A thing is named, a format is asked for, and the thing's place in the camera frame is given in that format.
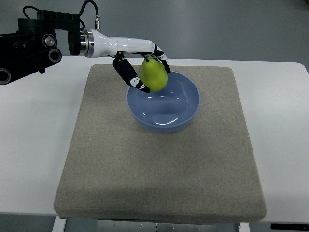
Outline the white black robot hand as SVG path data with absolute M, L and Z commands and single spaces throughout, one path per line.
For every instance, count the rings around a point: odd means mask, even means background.
M 167 74 L 170 73 L 168 59 L 164 51 L 150 40 L 107 37 L 94 29 L 85 30 L 83 36 L 85 40 L 83 53 L 85 56 L 88 58 L 113 57 L 113 67 L 130 87 L 150 93 L 150 89 L 140 80 L 138 72 L 125 59 L 125 54 L 140 54 L 144 60 L 153 58 L 164 65 Z

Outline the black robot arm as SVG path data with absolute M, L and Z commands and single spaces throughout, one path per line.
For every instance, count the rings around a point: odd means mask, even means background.
M 70 54 L 81 52 L 81 22 L 78 14 L 38 10 L 37 18 L 18 19 L 18 31 L 0 36 L 0 83 L 6 85 L 30 74 L 43 74 L 58 64 L 56 30 L 68 33 Z

